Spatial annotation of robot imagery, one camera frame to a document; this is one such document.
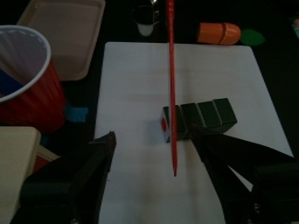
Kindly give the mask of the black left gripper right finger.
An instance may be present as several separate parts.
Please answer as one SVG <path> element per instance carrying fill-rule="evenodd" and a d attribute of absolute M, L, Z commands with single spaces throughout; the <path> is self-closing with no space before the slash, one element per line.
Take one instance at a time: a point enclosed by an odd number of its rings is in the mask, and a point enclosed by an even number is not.
<path fill-rule="evenodd" d="M 189 136 L 225 224 L 299 223 L 299 159 L 197 125 Z"/>

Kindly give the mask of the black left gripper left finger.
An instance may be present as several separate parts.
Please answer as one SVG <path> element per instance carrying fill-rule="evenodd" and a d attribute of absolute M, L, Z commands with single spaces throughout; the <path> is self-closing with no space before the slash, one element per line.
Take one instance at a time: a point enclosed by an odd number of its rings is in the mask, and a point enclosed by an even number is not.
<path fill-rule="evenodd" d="M 116 144 L 108 132 L 36 171 L 22 182 L 9 224 L 98 224 Z"/>

